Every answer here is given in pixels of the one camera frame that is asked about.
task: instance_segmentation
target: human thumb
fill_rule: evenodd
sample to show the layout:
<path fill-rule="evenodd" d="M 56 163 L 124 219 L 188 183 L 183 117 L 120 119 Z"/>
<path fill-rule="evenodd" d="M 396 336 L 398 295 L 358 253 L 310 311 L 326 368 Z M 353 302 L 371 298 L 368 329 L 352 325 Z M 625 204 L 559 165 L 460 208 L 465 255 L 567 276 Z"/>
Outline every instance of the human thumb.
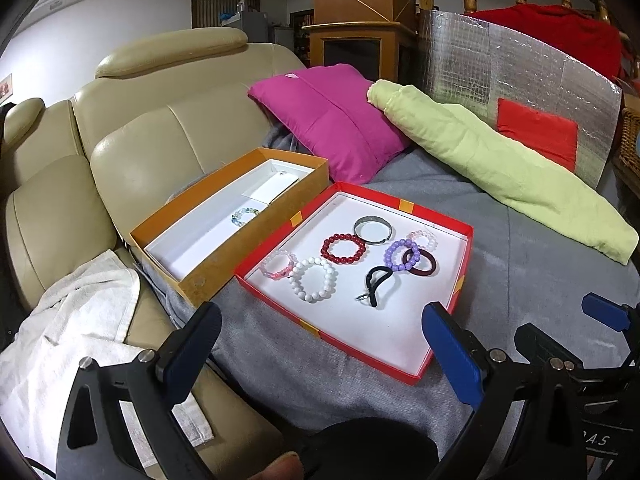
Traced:
<path fill-rule="evenodd" d="M 263 472 L 249 478 L 249 480 L 303 480 L 305 470 L 298 455 L 289 451 L 278 457 Z"/>

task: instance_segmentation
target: gray blanket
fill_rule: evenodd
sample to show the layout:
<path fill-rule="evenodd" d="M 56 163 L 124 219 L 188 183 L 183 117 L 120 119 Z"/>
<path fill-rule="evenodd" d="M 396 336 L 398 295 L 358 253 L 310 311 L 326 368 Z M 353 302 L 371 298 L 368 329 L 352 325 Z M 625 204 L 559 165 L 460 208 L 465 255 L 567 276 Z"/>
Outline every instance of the gray blanket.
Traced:
<path fill-rule="evenodd" d="M 290 139 L 269 140 L 270 146 L 290 148 Z M 585 316 L 580 301 L 596 292 L 636 304 L 640 279 L 631 263 L 622 266 L 507 208 L 418 147 L 397 156 L 366 187 L 473 226 L 472 256 L 454 318 L 486 348 L 500 347 L 522 360 L 513 335 L 532 322 L 587 367 L 615 366 L 625 358 L 623 337 Z M 213 358 L 249 396 L 293 425 L 320 430 L 349 418 L 384 416 L 424 432 L 443 455 L 470 414 L 436 361 L 417 385 L 407 386 L 313 337 L 235 279 L 213 299 L 224 319 Z M 165 303 L 184 322 L 193 309 L 178 300 Z M 510 431 L 516 415 L 514 410 L 508 420 Z M 510 431 L 503 432 L 494 461 Z"/>

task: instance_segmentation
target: picture frame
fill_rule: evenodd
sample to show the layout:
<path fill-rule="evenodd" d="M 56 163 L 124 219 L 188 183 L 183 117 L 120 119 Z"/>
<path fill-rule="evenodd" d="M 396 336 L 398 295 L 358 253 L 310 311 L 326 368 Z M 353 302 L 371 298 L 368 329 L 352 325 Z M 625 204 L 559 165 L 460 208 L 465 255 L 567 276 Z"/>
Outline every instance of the picture frame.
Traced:
<path fill-rule="evenodd" d="M 14 94 L 13 75 L 9 74 L 0 81 L 0 105 Z"/>

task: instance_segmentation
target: sofa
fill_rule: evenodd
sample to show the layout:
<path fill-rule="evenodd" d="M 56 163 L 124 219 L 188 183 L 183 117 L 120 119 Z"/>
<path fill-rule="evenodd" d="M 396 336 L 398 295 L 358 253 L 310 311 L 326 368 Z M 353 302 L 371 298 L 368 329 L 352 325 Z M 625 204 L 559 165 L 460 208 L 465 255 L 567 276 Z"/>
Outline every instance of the sofa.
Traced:
<path fill-rule="evenodd" d="M 0 156 L 2 234 L 25 310 L 105 250 L 134 268 L 127 243 L 136 225 L 260 146 L 272 119 L 246 96 L 249 86 L 302 66 L 234 28 L 181 30 L 113 52 L 69 100 L 12 108 Z M 126 342 L 157 349 L 174 327 L 141 287 Z M 283 451 L 280 432 L 209 367 L 193 394 L 214 433 L 197 451 L 220 480 L 245 479 Z M 158 465 L 147 473 L 163 478 Z"/>

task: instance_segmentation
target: bracelet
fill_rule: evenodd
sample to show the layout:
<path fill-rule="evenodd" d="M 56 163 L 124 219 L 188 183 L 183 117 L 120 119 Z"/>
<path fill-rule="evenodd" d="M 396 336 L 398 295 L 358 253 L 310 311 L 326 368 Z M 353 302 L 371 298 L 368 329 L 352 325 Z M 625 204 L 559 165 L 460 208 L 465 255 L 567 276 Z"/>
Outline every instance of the bracelet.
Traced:
<path fill-rule="evenodd" d="M 376 283 L 374 283 L 373 285 L 371 284 L 371 281 L 373 280 L 373 273 L 377 272 L 379 270 L 384 271 L 385 275 L 380 278 L 379 280 L 376 281 Z M 387 278 L 390 278 L 391 275 L 393 274 L 393 270 L 390 269 L 389 267 L 373 267 L 373 269 L 371 269 L 368 273 L 367 273 L 367 277 L 364 280 L 365 286 L 367 287 L 367 292 L 365 292 L 364 294 L 358 296 L 356 298 L 356 300 L 361 301 L 361 300 L 366 300 L 367 298 L 369 298 L 369 301 L 371 303 L 371 306 L 373 308 L 376 308 L 378 306 L 378 300 L 376 299 L 376 289 L 382 284 L 382 282 L 384 282 Z"/>
<path fill-rule="evenodd" d="M 420 270 L 420 269 L 416 269 L 414 266 L 411 266 L 409 269 L 407 269 L 410 273 L 415 274 L 416 276 L 431 276 L 435 271 L 436 271 L 436 259 L 433 257 L 433 254 L 431 254 L 429 251 L 425 251 L 423 248 L 418 248 L 418 250 L 420 251 L 420 254 L 422 256 L 426 256 L 427 260 L 429 260 L 431 262 L 431 269 L 429 270 Z M 405 266 L 407 265 L 407 262 L 409 261 L 409 254 L 411 253 L 411 250 L 408 250 L 407 252 L 405 252 L 402 255 L 402 261 L 404 262 Z"/>
<path fill-rule="evenodd" d="M 358 246 L 358 250 L 355 252 L 353 256 L 335 256 L 329 252 L 329 245 L 338 242 L 340 240 L 348 240 L 350 242 L 355 243 Z M 350 234 L 338 234 L 336 233 L 333 236 L 329 236 L 322 244 L 322 249 L 320 251 L 320 255 L 323 258 L 333 262 L 334 264 L 353 264 L 357 262 L 360 257 L 364 254 L 367 248 L 364 245 L 364 240 L 356 235 Z"/>
<path fill-rule="evenodd" d="M 410 260 L 408 260 L 407 263 L 396 265 L 391 260 L 391 257 L 396 252 L 396 250 L 402 246 L 408 247 L 409 250 L 413 253 L 413 256 L 411 257 Z M 385 251 L 385 265 L 387 267 L 390 267 L 393 272 L 398 272 L 398 270 L 409 270 L 419 261 L 420 261 L 420 249 L 418 248 L 418 244 L 415 243 L 413 240 L 407 240 L 406 238 L 402 238 L 402 240 L 393 242 L 391 244 L 391 247 L 389 247 Z"/>
<path fill-rule="evenodd" d="M 304 287 L 300 283 L 300 278 L 305 271 L 312 266 L 321 266 L 324 269 L 324 287 L 318 292 L 309 294 L 308 292 L 305 292 Z M 330 294 L 332 288 L 334 288 L 334 272 L 334 268 L 324 258 L 309 258 L 308 260 L 302 260 L 301 262 L 296 263 L 296 266 L 293 267 L 289 273 L 289 277 L 291 278 L 291 288 L 301 300 L 307 302 L 326 298 Z"/>
<path fill-rule="evenodd" d="M 363 238 L 358 234 L 357 229 L 362 224 L 366 224 L 367 222 L 376 222 L 378 224 L 382 224 L 383 226 L 386 226 L 386 228 L 389 229 L 389 234 L 386 236 L 386 238 L 383 238 L 382 240 L 376 240 L 376 241 L 366 240 L 365 238 Z M 389 240 L 391 240 L 391 235 L 393 234 L 393 231 L 394 229 L 391 227 L 391 224 L 387 222 L 384 218 L 380 218 L 379 216 L 363 216 L 362 218 L 358 218 L 356 220 L 356 223 L 353 225 L 353 234 L 355 234 L 360 240 L 362 240 L 367 245 L 386 244 Z"/>
<path fill-rule="evenodd" d="M 231 215 L 231 221 L 232 221 L 233 225 L 236 225 L 238 227 L 242 227 L 242 226 L 246 225 L 246 222 L 241 221 L 242 215 L 252 214 L 255 217 L 259 212 L 260 211 L 258 211 L 257 209 L 255 209 L 253 207 L 243 207 L 242 209 L 238 209 L 238 211 L 236 211 L 235 213 L 233 213 Z"/>
<path fill-rule="evenodd" d="M 267 264 L 274 258 L 277 258 L 278 256 L 286 256 L 289 259 L 289 263 L 282 270 L 278 270 L 277 272 L 269 272 L 266 268 Z M 295 266 L 296 266 L 296 255 L 291 254 L 289 251 L 280 249 L 275 251 L 274 253 L 271 253 L 260 263 L 260 272 L 263 273 L 267 278 L 271 278 L 272 280 L 279 280 L 281 278 L 284 278 L 285 276 L 288 276 L 289 273 L 293 270 L 293 267 Z"/>
<path fill-rule="evenodd" d="M 424 246 L 418 245 L 418 247 L 420 247 L 421 249 L 424 249 L 425 251 L 433 251 L 438 246 L 438 239 L 436 238 L 436 235 L 433 234 L 428 229 L 420 229 L 419 231 L 413 231 L 412 233 L 409 233 L 406 237 L 409 238 L 409 240 L 413 240 L 414 242 L 421 237 L 427 238 L 426 245 Z"/>

